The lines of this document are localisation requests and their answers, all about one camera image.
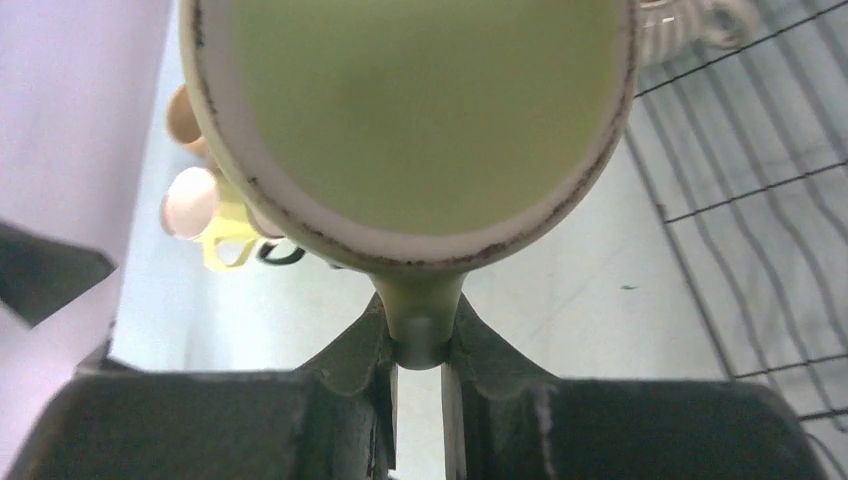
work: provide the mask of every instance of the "green mug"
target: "green mug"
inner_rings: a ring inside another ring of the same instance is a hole
[[[200,128],[286,236],[367,273],[399,362],[444,360],[467,272],[600,175],[632,103],[638,2],[182,0]]]

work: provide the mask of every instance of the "mug handle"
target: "mug handle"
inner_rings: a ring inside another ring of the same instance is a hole
[[[306,255],[306,250],[295,247],[292,253],[286,255],[285,257],[276,257],[271,258],[271,252],[277,248],[277,245],[273,242],[265,242],[259,246],[259,250],[256,252],[256,258],[268,265],[293,265],[299,262],[304,255]]]
[[[721,28],[716,22],[708,22],[701,34],[701,41],[715,48],[733,50],[746,45],[754,37],[760,22],[757,7],[750,0],[707,0],[707,11],[715,15],[725,12],[736,25],[733,30]]]
[[[383,301],[395,359],[409,370],[425,370],[447,360],[465,273],[431,277],[371,274]]]
[[[247,263],[247,260],[250,258],[250,252],[256,245],[255,239],[245,241],[241,253],[239,253],[239,256],[233,263],[226,263],[218,256],[218,244],[226,239],[226,237],[222,237],[203,240],[203,264],[213,272],[226,272],[243,266]]]

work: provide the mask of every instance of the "dark gray dish rack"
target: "dark gray dish rack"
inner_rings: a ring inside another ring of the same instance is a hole
[[[643,69],[624,137],[728,378],[848,480],[848,0],[758,0],[756,39]]]

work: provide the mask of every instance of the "wire rack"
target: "wire rack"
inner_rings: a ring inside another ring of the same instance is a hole
[[[728,378],[848,479],[848,0],[759,0],[755,41],[643,70],[625,145]]]

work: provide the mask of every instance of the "lavender wall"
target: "lavender wall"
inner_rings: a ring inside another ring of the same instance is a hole
[[[0,2],[0,218],[122,262],[170,0]],[[34,330],[0,310],[0,477],[106,335],[118,271]]]

